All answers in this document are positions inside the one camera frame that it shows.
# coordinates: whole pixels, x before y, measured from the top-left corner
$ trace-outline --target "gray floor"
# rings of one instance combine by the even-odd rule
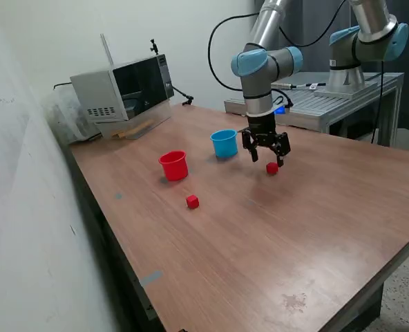
[[[409,150],[408,130],[398,130],[397,148]],[[386,282],[381,317],[365,331],[409,331],[409,258]]]

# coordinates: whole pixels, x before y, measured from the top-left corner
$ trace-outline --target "robotic arm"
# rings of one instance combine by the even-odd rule
[[[269,50],[293,0],[266,0],[251,32],[251,41],[231,63],[240,77],[249,126],[241,131],[243,147],[258,160],[257,146],[268,147],[280,166],[290,152],[286,133],[276,133],[271,83],[299,72],[303,55],[295,47]],[[394,60],[408,39],[407,24],[390,15],[386,0],[349,0],[359,26],[334,33],[330,38],[329,91],[357,91],[365,85],[361,62]],[[287,108],[292,107],[288,99]]]

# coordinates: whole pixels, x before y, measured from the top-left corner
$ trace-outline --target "blue object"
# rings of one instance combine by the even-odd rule
[[[259,71],[266,63],[266,50],[250,50],[248,52],[239,53],[233,57],[231,69],[235,76],[244,77]]]
[[[337,31],[335,33],[332,33],[332,35],[330,36],[330,43],[329,46],[331,46],[333,43],[337,42],[338,40],[351,35],[352,33],[355,33],[356,31],[359,30],[359,26],[353,26],[351,28],[348,29],[344,29],[344,30],[340,30]]]
[[[233,129],[220,130],[211,135],[213,148],[219,158],[228,158],[238,153],[237,131]]]
[[[286,114],[286,109],[285,109],[285,107],[282,106],[282,107],[277,108],[277,109],[274,111],[274,114]]]
[[[392,61],[398,58],[406,48],[408,39],[409,25],[400,23],[390,40],[389,47],[384,55],[384,61]]]
[[[297,49],[297,47],[290,46],[287,47],[287,49],[294,59],[294,71],[292,72],[292,74],[295,74],[299,72],[303,67],[303,54],[299,49]]]

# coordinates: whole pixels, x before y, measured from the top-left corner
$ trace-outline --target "blue tape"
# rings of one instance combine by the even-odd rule
[[[149,275],[148,277],[145,277],[145,278],[141,279],[140,280],[140,285],[142,285],[142,287],[146,287],[146,286],[148,286],[148,284],[150,284],[151,282],[154,282],[155,280],[157,280],[161,276],[162,276],[161,271],[155,271],[152,275]]]

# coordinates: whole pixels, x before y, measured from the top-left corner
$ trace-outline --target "clear plastic bag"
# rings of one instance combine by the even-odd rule
[[[56,87],[43,106],[51,129],[63,143],[88,140],[100,133],[95,124],[85,119],[82,106],[70,84]]]

